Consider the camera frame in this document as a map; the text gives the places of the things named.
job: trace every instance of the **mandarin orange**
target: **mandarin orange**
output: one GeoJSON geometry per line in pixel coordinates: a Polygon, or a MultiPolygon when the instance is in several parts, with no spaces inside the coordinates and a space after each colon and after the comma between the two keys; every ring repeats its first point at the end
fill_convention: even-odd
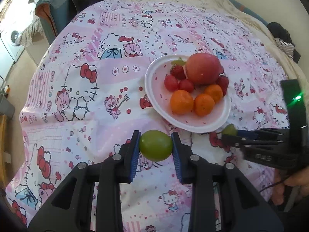
{"type": "Polygon", "coordinates": [[[185,90],[176,90],[170,99],[172,112],[183,115],[193,109],[194,100],[190,93],[185,90]]]}
{"type": "Polygon", "coordinates": [[[204,90],[204,93],[210,95],[215,103],[219,102],[223,97],[223,91],[221,87],[216,84],[207,86],[204,90]]]}
{"type": "Polygon", "coordinates": [[[208,94],[199,94],[194,100],[194,112],[197,116],[203,117],[211,113],[214,109],[215,102],[208,94]]]}

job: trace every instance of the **cable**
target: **cable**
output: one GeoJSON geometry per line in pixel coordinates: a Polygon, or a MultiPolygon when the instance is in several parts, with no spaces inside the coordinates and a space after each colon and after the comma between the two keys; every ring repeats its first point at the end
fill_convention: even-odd
{"type": "Polygon", "coordinates": [[[271,188],[271,187],[274,187],[274,186],[276,186],[276,185],[279,185],[279,184],[283,183],[288,177],[286,177],[285,179],[283,179],[283,180],[281,180],[281,181],[278,181],[278,182],[276,182],[276,183],[274,183],[274,184],[271,184],[271,185],[269,185],[269,186],[267,186],[267,187],[262,188],[262,190],[260,190],[259,193],[260,193],[260,192],[263,192],[264,190],[266,190],[266,189],[268,189],[268,188],[271,188]]]}

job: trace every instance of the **hello kitty bedsheet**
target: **hello kitty bedsheet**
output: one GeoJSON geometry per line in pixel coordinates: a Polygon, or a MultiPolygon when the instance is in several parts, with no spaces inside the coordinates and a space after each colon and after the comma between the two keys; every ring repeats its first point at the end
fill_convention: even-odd
{"type": "MultiPolygon", "coordinates": [[[[26,160],[6,193],[23,223],[79,162],[102,162],[130,142],[134,130],[177,131],[209,162],[235,163],[258,190],[271,184],[273,170],[224,146],[221,129],[202,135],[180,130],[152,108],[143,80],[149,64],[162,55],[196,52],[216,55],[229,78],[232,109],[224,126],[288,126],[279,85],[286,75],[237,19],[178,3],[96,3],[50,46],[20,113],[26,160]]],[[[268,199],[271,189],[262,195],[268,199]]],[[[133,183],[121,184],[121,203],[124,231],[186,231],[191,186],[179,183],[171,157],[151,162],[140,155],[133,183]]],[[[220,229],[219,208],[215,214],[220,229]]]]}

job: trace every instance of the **hand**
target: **hand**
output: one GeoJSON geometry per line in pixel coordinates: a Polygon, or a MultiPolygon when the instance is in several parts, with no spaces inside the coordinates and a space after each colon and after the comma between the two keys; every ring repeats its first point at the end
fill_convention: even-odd
{"type": "MultiPolygon", "coordinates": [[[[278,169],[275,169],[274,183],[281,181],[281,175],[278,169]]],[[[272,190],[271,200],[275,205],[281,205],[284,202],[284,186],[300,186],[299,195],[296,200],[309,195],[309,166],[294,173],[283,183],[274,186],[272,190]]]]}

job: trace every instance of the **green fruit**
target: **green fruit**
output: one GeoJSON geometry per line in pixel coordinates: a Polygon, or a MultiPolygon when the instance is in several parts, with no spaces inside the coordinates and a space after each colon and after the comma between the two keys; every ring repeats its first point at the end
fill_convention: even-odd
{"type": "Polygon", "coordinates": [[[222,134],[237,136],[237,130],[233,124],[229,124],[223,129],[222,134]]]}
{"type": "Polygon", "coordinates": [[[140,137],[139,150],[148,160],[162,161],[171,155],[173,141],[170,136],[161,131],[150,130],[140,137]]]}

